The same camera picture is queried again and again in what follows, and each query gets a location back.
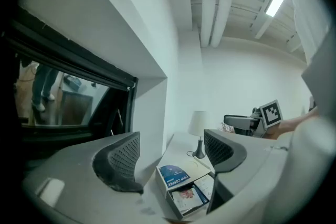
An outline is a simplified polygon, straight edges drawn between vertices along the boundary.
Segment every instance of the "book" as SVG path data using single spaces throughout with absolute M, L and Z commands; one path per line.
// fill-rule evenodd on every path
M 210 175 L 205 175 L 198 180 L 195 180 L 194 184 L 200 189 L 200 191 L 208 200 L 211 200 L 214 182 L 214 179 Z
M 174 191 L 172 196 L 176 207 L 180 212 L 203 205 L 195 188 L 185 189 L 183 191 Z
M 206 204 L 208 201 L 210 201 L 206 198 L 206 196 L 203 194 L 203 192 L 201 192 L 201 190 L 195 184 L 192 185 L 192 188 L 195 188 L 195 190 L 196 190 L 197 194 L 199 195 L 199 197 L 201 198 L 203 204 Z
M 159 168 L 168 188 L 189 179 L 189 175 L 175 165 L 165 165 Z

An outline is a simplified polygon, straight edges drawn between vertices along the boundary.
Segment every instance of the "lamp base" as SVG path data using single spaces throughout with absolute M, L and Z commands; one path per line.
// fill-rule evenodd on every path
M 199 159 L 203 159 L 205 157 L 204 153 L 202 152 L 202 140 L 198 140 L 198 146 L 196 151 L 193 153 L 193 157 L 197 157 Z

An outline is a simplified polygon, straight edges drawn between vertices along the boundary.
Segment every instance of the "glass pane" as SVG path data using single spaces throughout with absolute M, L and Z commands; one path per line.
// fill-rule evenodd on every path
M 15 103 L 23 125 L 87 125 L 108 87 L 18 56 Z

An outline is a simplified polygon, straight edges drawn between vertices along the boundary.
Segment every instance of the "window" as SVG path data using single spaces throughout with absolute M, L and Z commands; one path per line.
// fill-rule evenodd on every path
M 2 41 L 25 172 L 64 147 L 132 131 L 137 78 L 19 7 Z
M 88 125 L 108 87 L 16 54 L 15 104 L 22 124 Z

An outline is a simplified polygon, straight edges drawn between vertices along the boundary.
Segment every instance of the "person's leg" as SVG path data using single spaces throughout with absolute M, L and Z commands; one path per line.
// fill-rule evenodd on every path
M 51 87 L 54 85 L 58 75 L 58 70 L 50 68 L 47 79 L 44 83 L 42 96 L 48 98 L 48 100 L 53 101 L 55 97 L 50 93 Z
M 39 65 L 36 70 L 32 92 L 33 96 L 31 101 L 33 105 L 38 106 L 41 104 L 41 92 L 43 89 L 43 85 L 45 84 L 46 77 L 49 74 L 50 68 L 44 65 Z

